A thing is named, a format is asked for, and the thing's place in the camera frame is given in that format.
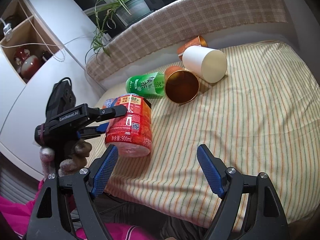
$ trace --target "pink clothing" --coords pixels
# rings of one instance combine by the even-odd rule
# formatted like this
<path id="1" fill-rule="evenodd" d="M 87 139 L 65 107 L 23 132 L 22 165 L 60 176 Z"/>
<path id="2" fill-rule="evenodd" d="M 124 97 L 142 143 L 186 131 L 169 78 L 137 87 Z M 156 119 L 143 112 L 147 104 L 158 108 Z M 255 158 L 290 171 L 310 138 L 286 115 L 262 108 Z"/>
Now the pink clothing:
<path id="1" fill-rule="evenodd" d="M 11 228 L 19 236 L 23 236 L 28 229 L 28 223 L 32 213 L 32 209 L 35 205 L 35 201 L 39 195 L 43 183 L 43 180 L 39 183 L 35 200 L 29 201 L 25 205 L 12 203 L 0 196 L 0 212 L 7 220 Z M 145 233 L 142 228 L 139 228 L 137 226 L 129 226 L 116 223 L 105 224 L 105 226 L 114 240 L 154 240 L 151 236 Z M 79 238 L 86 239 L 83 228 L 79 228 L 76 231 L 76 235 Z"/>

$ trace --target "potted plant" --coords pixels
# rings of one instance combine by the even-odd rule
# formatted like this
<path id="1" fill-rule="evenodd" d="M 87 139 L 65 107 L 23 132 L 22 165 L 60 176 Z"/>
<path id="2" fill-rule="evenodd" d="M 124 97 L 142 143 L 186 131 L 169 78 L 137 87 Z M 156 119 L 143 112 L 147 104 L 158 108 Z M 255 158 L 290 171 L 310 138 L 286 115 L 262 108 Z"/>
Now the potted plant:
<path id="1" fill-rule="evenodd" d="M 105 41 L 103 36 L 103 34 L 106 32 L 105 25 L 107 25 L 108 28 L 112 28 L 108 23 L 108 19 L 110 19 L 113 25 L 116 26 L 116 23 L 113 20 L 113 16 L 114 14 L 117 14 L 129 25 L 135 20 L 142 18 L 144 15 L 148 14 L 150 12 L 150 9 L 145 0 L 111 0 L 110 3 L 98 5 L 102 1 L 105 0 L 97 0 L 94 6 L 97 29 L 91 43 L 91 49 L 93 49 L 96 55 L 102 49 L 108 56 L 110 56 L 109 52 L 105 48 Z M 104 16 L 102 25 L 100 26 L 98 13 L 101 11 L 107 11 L 107 13 Z"/>
<path id="2" fill-rule="evenodd" d="M 101 1 L 102 0 L 96 1 L 95 8 Z M 105 17 L 112 19 L 113 15 L 116 13 L 128 25 L 150 12 L 145 0 L 111 0 L 110 3 L 100 6 L 99 10 L 95 11 L 96 16 L 98 12 L 105 10 L 108 10 Z"/>

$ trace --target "shelf compartment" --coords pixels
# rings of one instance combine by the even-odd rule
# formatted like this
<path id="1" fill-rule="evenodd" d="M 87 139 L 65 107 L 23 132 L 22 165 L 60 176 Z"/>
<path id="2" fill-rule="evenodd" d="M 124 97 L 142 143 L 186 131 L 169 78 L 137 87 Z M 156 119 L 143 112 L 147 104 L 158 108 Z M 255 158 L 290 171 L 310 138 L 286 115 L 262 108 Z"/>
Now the shelf compartment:
<path id="1" fill-rule="evenodd" d="M 6 23 L 11 23 L 12 28 L 15 28 L 30 16 L 32 16 L 32 14 L 23 0 L 12 0 L 10 4 L 7 6 L 4 13 L 2 14 L 1 18 Z M 3 27 L 3 23 L 0 23 L 0 40 L 4 38 L 4 34 L 2 31 Z"/>
<path id="2" fill-rule="evenodd" d="M 22 23 L 20 23 L 16 28 L 12 30 L 12 37 L 9 41 L 3 39 L 1 41 L 2 46 L 11 47 L 11 46 L 18 46 L 26 43 L 44 43 L 41 37 L 38 35 L 36 30 L 33 28 L 31 23 L 34 25 L 38 33 L 44 39 L 46 44 L 57 45 L 50 36 L 46 33 L 46 31 L 41 27 L 38 20 L 31 16 L 25 19 Z M 41 54 L 43 51 L 49 51 L 46 45 L 25 45 L 26 49 L 30 50 L 31 55 L 36 55 L 41 60 Z M 50 50 L 54 53 L 59 51 L 59 47 L 56 46 L 49 46 Z M 16 64 L 14 59 L 14 54 L 18 47 L 13 48 L 4 48 L 1 47 L 3 53 L 6 55 L 8 60 L 10 61 L 13 68 L 17 71 L 19 69 L 19 65 Z"/>

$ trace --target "red vase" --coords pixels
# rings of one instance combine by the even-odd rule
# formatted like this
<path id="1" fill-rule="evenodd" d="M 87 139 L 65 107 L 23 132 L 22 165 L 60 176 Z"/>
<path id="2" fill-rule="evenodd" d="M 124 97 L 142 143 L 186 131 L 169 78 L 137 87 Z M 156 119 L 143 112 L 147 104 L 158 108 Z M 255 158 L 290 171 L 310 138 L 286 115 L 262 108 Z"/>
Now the red vase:
<path id="1" fill-rule="evenodd" d="M 39 70 L 40 61 L 35 55 L 28 57 L 21 66 L 20 74 L 25 79 L 31 79 L 32 76 Z"/>

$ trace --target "gloved hand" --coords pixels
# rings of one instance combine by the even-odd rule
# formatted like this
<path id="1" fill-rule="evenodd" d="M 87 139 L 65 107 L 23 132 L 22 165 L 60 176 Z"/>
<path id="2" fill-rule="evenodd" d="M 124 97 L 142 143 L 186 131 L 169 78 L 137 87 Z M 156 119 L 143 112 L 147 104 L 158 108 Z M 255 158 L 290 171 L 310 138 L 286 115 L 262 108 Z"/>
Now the gloved hand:
<path id="1" fill-rule="evenodd" d="M 76 171 L 84 168 L 87 164 L 86 157 L 89 157 L 90 151 L 92 150 L 92 145 L 82 139 L 77 142 L 70 141 L 68 144 L 73 145 L 69 145 L 71 152 L 68 159 L 60 163 L 59 176 L 61 177 L 72 175 L 76 173 Z M 50 174 L 49 164 L 54 160 L 54 150 L 48 147 L 41 147 L 40 160 L 45 180 Z"/>

